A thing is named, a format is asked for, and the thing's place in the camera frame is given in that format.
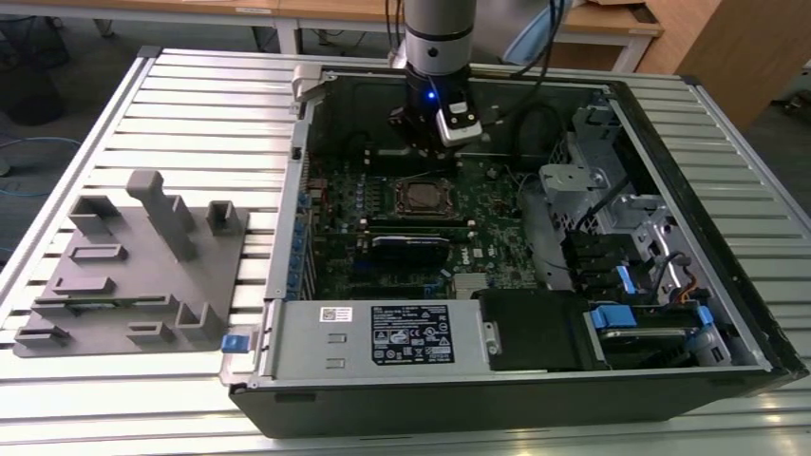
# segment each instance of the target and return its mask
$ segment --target metal bracket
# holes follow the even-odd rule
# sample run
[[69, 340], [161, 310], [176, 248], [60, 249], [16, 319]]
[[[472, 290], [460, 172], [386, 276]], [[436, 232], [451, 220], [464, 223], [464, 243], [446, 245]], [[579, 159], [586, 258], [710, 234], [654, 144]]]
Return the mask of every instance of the metal bracket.
[[311, 90], [320, 86], [320, 65], [303, 64], [292, 71], [292, 98], [303, 103], [315, 97]]

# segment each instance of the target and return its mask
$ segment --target white sticker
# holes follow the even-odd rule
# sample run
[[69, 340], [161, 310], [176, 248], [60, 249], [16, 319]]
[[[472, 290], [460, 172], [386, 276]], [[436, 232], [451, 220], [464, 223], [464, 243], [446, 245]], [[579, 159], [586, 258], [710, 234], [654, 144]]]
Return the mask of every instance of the white sticker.
[[249, 14], [271, 14], [269, 9], [265, 8], [235, 8], [237, 12], [247, 12]]
[[320, 319], [317, 321], [320, 321], [321, 323], [352, 321], [352, 308], [351, 307], [321, 307], [320, 308]]
[[655, 36], [655, 35], [659, 34], [658, 30], [644, 30], [644, 29], [640, 29], [640, 28], [632, 28], [628, 32], [632, 35], [654, 35]]

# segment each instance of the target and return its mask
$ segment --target power supply label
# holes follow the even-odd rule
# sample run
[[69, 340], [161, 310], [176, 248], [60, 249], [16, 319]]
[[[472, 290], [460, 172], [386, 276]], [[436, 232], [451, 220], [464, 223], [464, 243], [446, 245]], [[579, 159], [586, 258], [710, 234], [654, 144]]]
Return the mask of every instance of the power supply label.
[[374, 306], [371, 360], [378, 366], [452, 363], [447, 306]]

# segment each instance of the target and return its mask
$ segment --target table leg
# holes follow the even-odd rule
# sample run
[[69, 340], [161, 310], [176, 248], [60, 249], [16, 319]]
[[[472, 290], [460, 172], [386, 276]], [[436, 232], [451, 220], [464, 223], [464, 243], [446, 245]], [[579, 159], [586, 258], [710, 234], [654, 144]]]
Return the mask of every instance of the table leg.
[[279, 30], [279, 47], [283, 54], [301, 53], [301, 33], [295, 19], [276, 18]]
[[632, 73], [636, 71], [636, 66], [643, 60], [651, 41], [652, 37], [644, 35], [634, 36], [631, 38], [631, 41], [622, 49], [620, 57], [614, 64], [612, 71], [620, 73]]
[[109, 38], [115, 35], [113, 21], [111, 19], [93, 19], [92, 23], [96, 25], [101, 38]]

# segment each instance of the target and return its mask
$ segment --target green circuit board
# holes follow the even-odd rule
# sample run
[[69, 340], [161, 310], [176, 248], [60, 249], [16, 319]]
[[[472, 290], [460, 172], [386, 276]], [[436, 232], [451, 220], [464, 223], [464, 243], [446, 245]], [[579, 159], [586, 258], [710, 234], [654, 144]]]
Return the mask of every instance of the green circuit board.
[[[339, 161], [316, 161], [312, 170], [316, 299], [451, 298], [452, 276], [462, 273], [486, 274], [491, 287], [540, 285], [523, 240], [516, 184], [523, 177], [511, 176], [503, 164], [462, 159], [454, 176], [424, 173], [406, 178], [374, 176]], [[415, 223], [403, 206], [411, 202], [419, 210], [423, 201], [403, 199], [410, 183], [432, 190], [418, 195], [436, 195], [434, 190], [442, 188], [448, 197], [447, 206], [431, 201], [442, 211]], [[395, 271], [365, 264], [364, 242], [380, 236], [448, 239], [444, 265]]]

